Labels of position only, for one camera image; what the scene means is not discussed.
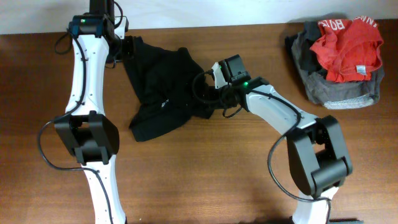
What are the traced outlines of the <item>black polo shirt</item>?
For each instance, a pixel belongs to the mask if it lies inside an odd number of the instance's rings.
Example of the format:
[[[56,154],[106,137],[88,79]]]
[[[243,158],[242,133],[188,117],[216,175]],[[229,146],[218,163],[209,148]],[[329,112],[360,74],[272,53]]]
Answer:
[[[203,69],[185,47],[165,50],[141,37],[123,41],[123,65],[140,102],[129,128],[137,142],[163,136],[193,116],[208,119],[214,110],[196,99],[209,93]]]

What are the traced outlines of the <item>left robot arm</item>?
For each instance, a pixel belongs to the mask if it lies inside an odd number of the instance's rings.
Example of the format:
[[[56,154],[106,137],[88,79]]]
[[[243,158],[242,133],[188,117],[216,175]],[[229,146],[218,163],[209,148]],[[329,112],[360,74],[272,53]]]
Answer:
[[[69,22],[72,90],[65,114],[54,122],[88,181],[95,223],[127,222],[116,182],[119,131],[106,117],[103,103],[104,70],[120,56],[127,31],[127,20],[114,15],[117,7],[115,1],[90,1],[89,11]]]

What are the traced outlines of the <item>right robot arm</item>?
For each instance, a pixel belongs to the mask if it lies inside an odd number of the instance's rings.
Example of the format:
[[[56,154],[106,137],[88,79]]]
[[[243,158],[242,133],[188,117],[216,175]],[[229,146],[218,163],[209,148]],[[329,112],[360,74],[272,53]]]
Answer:
[[[221,93],[220,103],[238,105],[280,134],[268,153],[267,169],[276,186],[297,201],[290,222],[332,223],[331,201],[353,172],[338,120],[307,113],[278,94],[264,78],[251,78],[239,55],[216,62],[211,75]],[[272,156],[282,141],[287,143],[289,171],[298,195],[283,187],[272,170]]]

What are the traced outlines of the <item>grey garment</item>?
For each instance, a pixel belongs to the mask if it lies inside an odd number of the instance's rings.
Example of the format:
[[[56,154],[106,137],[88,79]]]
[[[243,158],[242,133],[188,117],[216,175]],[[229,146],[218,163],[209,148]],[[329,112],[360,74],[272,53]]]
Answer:
[[[285,48],[305,87],[308,99],[329,110],[364,108],[380,100],[380,84],[385,76],[381,67],[371,73],[369,81],[335,83],[326,80],[325,70],[310,50],[321,37],[315,21],[307,21],[303,31],[285,38]]]

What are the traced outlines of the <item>red t-shirt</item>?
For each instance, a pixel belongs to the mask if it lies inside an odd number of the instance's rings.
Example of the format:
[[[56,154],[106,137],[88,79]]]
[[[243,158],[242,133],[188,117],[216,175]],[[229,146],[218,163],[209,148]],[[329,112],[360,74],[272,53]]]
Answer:
[[[334,83],[369,81],[382,66],[384,40],[378,23],[368,16],[317,22],[321,37],[310,47]]]

